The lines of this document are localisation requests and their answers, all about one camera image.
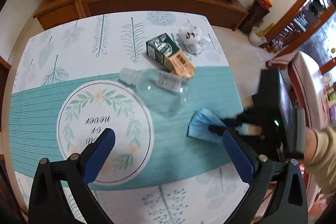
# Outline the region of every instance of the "white plastic bag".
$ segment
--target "white plastic bag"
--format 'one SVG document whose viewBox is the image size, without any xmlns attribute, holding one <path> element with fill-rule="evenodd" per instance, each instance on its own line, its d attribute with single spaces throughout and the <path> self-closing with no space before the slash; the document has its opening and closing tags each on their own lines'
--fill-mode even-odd
<svg viewBox="0 0 336 224">
<path fill-rule="evenodd" d="M 179 39 L 185 44 L 189 53 L 193 55 L 200 54 L 204 51 L 206 44 L 210 43 L 210 39 L 203 36 L 198 27 L 187 25 L 179 29 Z"/>
</svg>

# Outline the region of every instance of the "bottle cap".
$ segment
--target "bottle cap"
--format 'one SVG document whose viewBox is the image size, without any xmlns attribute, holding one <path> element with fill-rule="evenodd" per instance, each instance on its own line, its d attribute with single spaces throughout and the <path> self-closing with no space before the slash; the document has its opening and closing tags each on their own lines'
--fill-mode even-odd
<svg viewBox="0 0 336 224">
<path fill-rule="evenodd" d="M 119 73 L 119 79 L 122 82 L 125 82 L 128 85 L 131 85 L 133 84 L 135 72 L 136 70 L 134 69 L 122 68 Z"/>
</svg>

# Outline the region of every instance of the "white bucket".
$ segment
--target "white bucket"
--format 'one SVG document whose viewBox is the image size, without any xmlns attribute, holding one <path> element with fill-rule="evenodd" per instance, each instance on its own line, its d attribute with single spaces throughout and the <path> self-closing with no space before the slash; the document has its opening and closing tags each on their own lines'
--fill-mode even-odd
<svg viewBox="0 0 336 224">
<path fill-rule="evenodd" d="M 256 27 L 253 27 L 252 31 L 250 32 L 248 36 L 248 40 L 252 46 L 259 47 L 261 44 L 266 42 L 266 38 L 263 36 L 262 36 L 263 39 L 260 38 L 259 36 L 256 35 L 256 32 L 258 32 L 258 29 Z"/>
</svg>

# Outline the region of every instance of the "plastic bottle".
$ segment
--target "plastic bottle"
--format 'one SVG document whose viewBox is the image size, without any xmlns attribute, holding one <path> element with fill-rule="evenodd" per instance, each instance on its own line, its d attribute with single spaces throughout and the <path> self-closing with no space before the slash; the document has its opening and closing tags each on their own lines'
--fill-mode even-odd
<svg viewBox="0 0 336 224">
<path fill-rule="evenodd" d="M 172 116 L 186 103 L 187 83 L 162 70 L 123 68 L 119 79 L 128 85 L 135 85 L 146 106 L 159 114 Z"/>
</svg>

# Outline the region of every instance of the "beige sleeve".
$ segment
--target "beige sleeve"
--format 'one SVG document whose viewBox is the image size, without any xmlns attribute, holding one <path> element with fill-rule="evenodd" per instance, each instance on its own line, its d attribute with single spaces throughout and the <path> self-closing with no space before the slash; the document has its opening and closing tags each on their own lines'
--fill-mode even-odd
<svg viewBox="0 0 336 224">
<path fill-rule="evenodd" d="M 336 133 L 332 128 L 314 130 L 317 147 L 310 162 L 305 162 L 305 170 L 314 174 L 322 193 L 336 191 Z"/>
</svg>

